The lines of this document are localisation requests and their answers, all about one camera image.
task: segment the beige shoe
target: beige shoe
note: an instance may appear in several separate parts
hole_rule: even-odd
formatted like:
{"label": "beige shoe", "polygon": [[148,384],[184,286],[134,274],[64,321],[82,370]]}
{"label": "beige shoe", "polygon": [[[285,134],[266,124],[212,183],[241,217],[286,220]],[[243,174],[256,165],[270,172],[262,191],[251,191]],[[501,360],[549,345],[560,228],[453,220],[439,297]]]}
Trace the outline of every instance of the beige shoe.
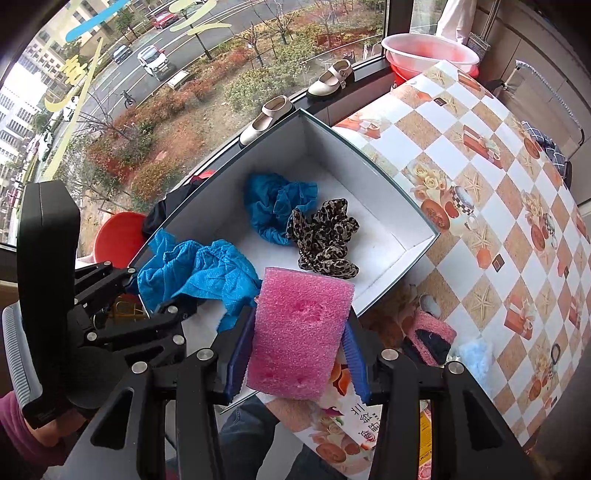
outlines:
{"label": "beige shoe", "polygon": [[347,78],[353,80],[353,67],[348,60],[338,60],[308,88],[308,97],[326,99],[336,95],[347,86]]}
{"label": "beige shoe", "polygon": [[246,147],[293,109],[293,104],[285,95],[279,95],[279,97],[269,100],[262,106],[259,116],[242,131],[238,143],[241,147]]}

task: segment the pink cloth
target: pink cloth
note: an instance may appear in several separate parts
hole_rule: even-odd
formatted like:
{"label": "pink cloth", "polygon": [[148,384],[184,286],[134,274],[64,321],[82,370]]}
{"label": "pink cloth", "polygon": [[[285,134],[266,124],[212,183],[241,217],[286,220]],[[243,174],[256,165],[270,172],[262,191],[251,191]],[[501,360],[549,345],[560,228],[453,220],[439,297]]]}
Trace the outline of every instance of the pink cloth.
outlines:
{"label": "pink cloth", "polygon": [[407,336],[412,341],[414,346],[417,348],[422,359],[425,363],[431,367],[437,367],[438,363],[435,361],[429,349],[425,344],[417,337],[417,330],[426,330],[439,335],[450,345],[456,338],[456,331],[451,328],[447,323],[436,319],[433,315],[424,312],[421,307],[418,307],[414,313],[414,324],[408,331]]}

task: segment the leopard print fabric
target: leopard print fabric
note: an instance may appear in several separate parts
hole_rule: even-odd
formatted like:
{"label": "leopard print fabric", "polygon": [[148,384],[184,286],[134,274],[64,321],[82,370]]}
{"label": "leopard print fabric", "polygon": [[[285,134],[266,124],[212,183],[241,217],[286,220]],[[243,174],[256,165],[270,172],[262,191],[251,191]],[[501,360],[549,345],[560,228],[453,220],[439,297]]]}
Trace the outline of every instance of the leopard print fabric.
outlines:
{"label": "leopard print fabric", "polygon": [[347,256],[347,242],[359,230],[353,217],[347,216],[346,199],[328,200],[306,219],[298,209],[294,209],[287,224],[287,238],[293,240],[300,249],[298,265],[302,270],[336,278],[353,278],[359,268]]}

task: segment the motorcycle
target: motorcycle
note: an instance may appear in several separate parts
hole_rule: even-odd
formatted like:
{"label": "motorcycle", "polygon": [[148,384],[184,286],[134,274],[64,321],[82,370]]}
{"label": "motorcycle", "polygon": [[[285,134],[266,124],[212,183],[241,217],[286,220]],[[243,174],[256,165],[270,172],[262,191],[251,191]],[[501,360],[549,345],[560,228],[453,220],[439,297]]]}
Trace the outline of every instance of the motorcycle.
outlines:
{"label": "motorcycle", "polygon": [[133,98],[129,93],[127,93],[127,90],[123,90],[123,93],[121,93],[121,95],[125,98],[125,108],[129,108],[130,106],[136,104],[135,98]]}

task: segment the dark car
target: dark car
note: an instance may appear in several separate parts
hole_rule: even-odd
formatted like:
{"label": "dark car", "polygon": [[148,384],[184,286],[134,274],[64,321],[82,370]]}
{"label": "dark car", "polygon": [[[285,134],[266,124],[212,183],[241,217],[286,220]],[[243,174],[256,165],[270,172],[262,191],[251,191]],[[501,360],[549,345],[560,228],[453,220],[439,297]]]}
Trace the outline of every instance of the dark car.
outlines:
{"label": "dark car", "polygon": [[113,60],[118,65],[132,54],[131,48],[127,45],[121,45],[113,52]]}

